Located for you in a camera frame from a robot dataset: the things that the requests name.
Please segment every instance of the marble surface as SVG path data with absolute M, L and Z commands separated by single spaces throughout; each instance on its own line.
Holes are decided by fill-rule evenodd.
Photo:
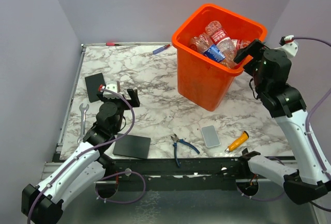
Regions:
M 152 55 L 160 46 L 87 47 L 74 95 L 71 113 L 64 136 L 61 159 L 67 159 L 77 148 L 81 114 L 79 105 L 89 103 L 84 77 L 103 73 L 105 81 L 120 81 L 121 92 L 127 96 L 127 88 L 138 89 L 141 102 L 134 108 L 136 123 L 130 134 L 152 139 L 148 158 L 173 158 L 173 142 L 170 135 L 192 143 L 200 154 L 182 144 L 178 145 L 179 158 L 236 157 L 248 148 L 265 156 L 293 156 L 290 146 L 262 104 L 255 100 L 248 86 L 250 77 L 243 73 L 232 83 L 226 97 L 214 112 L 197 106 L 177 91 L 176 49 Z M 95 121 L 101 102 L 89 103 L 86 130 Z M 132 117 L 125 111 L 127 126 Z M 207 148 L 201 128 L 214 125 L 221 141 L 220 146 Z M 227 154 L 224 150 L 243 131 L 250 138 L 237 150 Z M 112 158 L 113 145 L 106 151 Z

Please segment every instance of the wall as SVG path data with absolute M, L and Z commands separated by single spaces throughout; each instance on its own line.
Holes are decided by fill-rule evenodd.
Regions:
M 202 4 L 215 3 L 263 23 L 269 31 L 289 0 L 59 0 L 82 43 L 170 41 Z
M 269 36 L 270 46 L 277 46 L 281 36 L 311 36 L 331 41 L 330 0 L 290 0 Z M 292 59 L 289 83 L 300 90 L 311 109 L 331 87 L 331 48 L 316 41 L 299 41 L 297 56 Z M 331 161 L 331 97 L 312 117 L 311 124 L 319 143 Z M 324 198 L 331 208 L 331 194 Z
M 0 9 L 0 222 L 26 223 L 21 192 L 55 151 L 81 47 L 57 0 Z

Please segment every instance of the orange plastic container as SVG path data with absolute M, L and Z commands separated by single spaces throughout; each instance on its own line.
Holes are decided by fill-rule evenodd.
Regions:
M 211 21 L 219 21 L 232 39 L 264 40 L 266 28 L 214 4 L 204 4 L 172 36 L 177 48 L 178 92 L 206 110 L 214 111 L 227 93 L 233 79 L 243 73 L 245 59 L 238 68 L 229 69 L 188 47 L 192 37 L 205 31 Z

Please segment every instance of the blue bottle label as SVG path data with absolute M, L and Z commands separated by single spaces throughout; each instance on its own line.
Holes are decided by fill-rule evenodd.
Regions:
M 225 59 L 224 54 L 217 48 L 216 45 L 212 45 L 211 47 L 209 47 L 204 53 L 203 55 L 209 57 L 210 59 L 216 61 L 216 62 L 221 62 Z

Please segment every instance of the clear plastic bottle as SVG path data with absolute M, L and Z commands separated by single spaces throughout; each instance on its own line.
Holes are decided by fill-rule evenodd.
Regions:
M 233 61 L 237 54 L 237 50 L 221 23 L 219 23 L 219 21 L 212 21 L 206 26 L 205 30 L 218 49 L 228 59 Z
M 189 47 L 228 68 L 233 68 L 237 65 L 224 56 L 206 33 L 202 33 L 199 37 L 191 38 Z
M 250 44 L 250 41 L 244 39 L 232 39 L 232 43 L 237 50 L 244 48 Z

